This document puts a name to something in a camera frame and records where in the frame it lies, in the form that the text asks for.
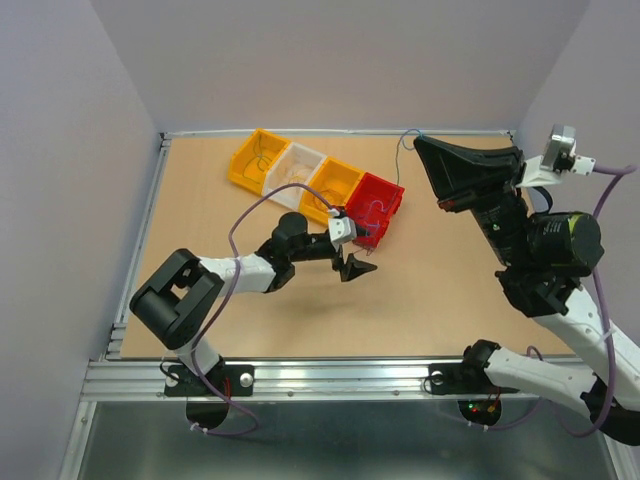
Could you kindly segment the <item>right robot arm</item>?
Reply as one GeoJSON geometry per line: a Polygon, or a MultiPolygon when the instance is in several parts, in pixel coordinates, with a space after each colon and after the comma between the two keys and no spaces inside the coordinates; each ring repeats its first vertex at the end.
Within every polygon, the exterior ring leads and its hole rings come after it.
{"type": "Polygon", "coordinates": [[[545,191],[568,173],[588,176],[595,159],[578,155],[570,134],[553,134],[526,158],[516,147],[479,150],[418,136],[413,146],[438,206],[470,212],[500,262],[496,278],[509,304],[552,332],[584,363],[550,364],[495,342],[468,347],[459,378],[468,390],[497,387],[534,394],[587,418],[591,430],[639,442],[639,348],[611,320],[601,290],[589,292],[604,254],[596,213],[530,212],[523,191],[545,191]]]}

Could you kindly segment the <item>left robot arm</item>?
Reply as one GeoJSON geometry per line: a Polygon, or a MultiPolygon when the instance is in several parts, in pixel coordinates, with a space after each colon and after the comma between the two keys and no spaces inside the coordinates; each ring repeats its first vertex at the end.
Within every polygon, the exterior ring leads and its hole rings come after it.
{"type": "Polygon", "coordinates": [[[343,282],[373,272],[376,265],[343,254],[359,232],[343,212],[322,233],[309,232],[306,217],[289,212],[250,255],[216,259],[178,249],[133,294],[129,310],[189,370],[191,386],[213,393],[222,384],[222,357],[202,332],[215,301],[226,305],[237,293],[278,291],[294,277],[297,262],[328,260],[343,282]]]}

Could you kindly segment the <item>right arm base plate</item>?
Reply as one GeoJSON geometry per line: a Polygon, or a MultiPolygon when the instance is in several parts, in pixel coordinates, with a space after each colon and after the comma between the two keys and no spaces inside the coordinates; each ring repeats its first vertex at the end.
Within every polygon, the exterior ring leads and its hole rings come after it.
{"type": "Polygon", "coordinates": [[[518,393],[494,385],[481,369],[462,362],[431,364],[422,389],[435,396],[458,396],[458,410],[470,426],[495,428],[502,415],[502,396],[518,393]]]}

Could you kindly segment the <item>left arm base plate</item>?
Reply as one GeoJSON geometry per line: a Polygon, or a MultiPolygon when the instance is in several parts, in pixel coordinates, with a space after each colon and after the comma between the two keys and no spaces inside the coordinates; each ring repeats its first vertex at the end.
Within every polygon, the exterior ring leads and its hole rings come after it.
{"type": "MultiPolygon", "coordinates": [[[[179,362],[162,362],[159,370],[164,376],[163,395],[187,400],[185,414],[193,430],[218,436],[237,436],[237,433],[221,430],[223,423],[237,409],[215,395],[197,374],[179,362]]],[[[204,376],[219,393],[231,400],[253,395],[253,365],[222,361],[204,376]]]]}

